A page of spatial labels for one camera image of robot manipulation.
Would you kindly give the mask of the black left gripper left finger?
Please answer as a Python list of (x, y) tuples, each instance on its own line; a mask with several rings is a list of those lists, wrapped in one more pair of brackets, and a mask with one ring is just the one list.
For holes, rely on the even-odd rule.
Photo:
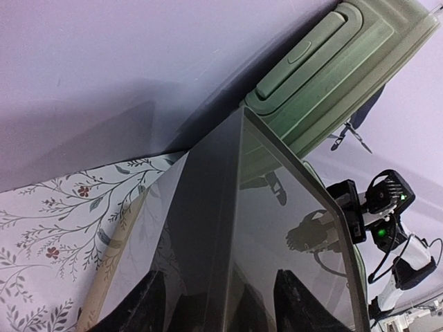
[(103, 320), (90, 328), (102, 332), (162, 331), (165, 320), (165, 275), (151, 270)]

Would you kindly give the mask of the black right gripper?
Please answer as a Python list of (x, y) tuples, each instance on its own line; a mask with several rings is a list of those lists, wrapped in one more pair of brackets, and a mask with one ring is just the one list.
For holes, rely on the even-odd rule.
[(377, 174), (365, 192), (358, 193), (350, 179), (326, 190), (342, 209), (354, 244), (366, 241), (366, 232), (376, 223), (399, 216), (416, 198), (412, 187), (393, 169)]

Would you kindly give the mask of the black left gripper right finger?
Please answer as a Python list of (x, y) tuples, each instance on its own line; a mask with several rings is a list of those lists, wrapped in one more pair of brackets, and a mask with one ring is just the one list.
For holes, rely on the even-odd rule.
[(350, 330), (336, 319), (290, 270), (277, 271), (273, 287), (273, 303), (278, 332)]

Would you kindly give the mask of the drawer cabinet with dark top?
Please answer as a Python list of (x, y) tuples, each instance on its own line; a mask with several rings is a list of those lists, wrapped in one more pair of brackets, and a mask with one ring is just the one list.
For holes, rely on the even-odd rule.
[(345, 215), (249, 108), (229, 116), (133, 203), (111, 236), (79, 331), (149, 271), (165, 275), (162, 331), (277, 331), (273, 287), (290, 270), (349, 331), (368, 331)]

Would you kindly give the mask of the green hard-shell suitcase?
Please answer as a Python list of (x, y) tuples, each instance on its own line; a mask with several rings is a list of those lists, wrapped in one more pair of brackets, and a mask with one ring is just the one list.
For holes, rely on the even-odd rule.
[(242, 104), (299, 158), (337, 130), (440, 27), (418, 1), (342, 1)]

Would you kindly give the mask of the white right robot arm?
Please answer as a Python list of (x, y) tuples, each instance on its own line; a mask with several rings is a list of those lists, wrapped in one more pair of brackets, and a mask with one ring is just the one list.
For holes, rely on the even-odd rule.
[(401, 223), (401, 213), (415, 200), (411, 186), (393, 169), (377, 174), (365, 192), (358, 193), (355, 182), (345, 180), (326, 188), (341, 207), (353, 243), (362, 243), (370, 232), (384, 256), (367, 277), (373, 284), (387, 274), (385, 288), (369, 304), (371, 320), (388, 317), (399, 298), (433, 273), (439, 260), (429, 251), (431, 245)]

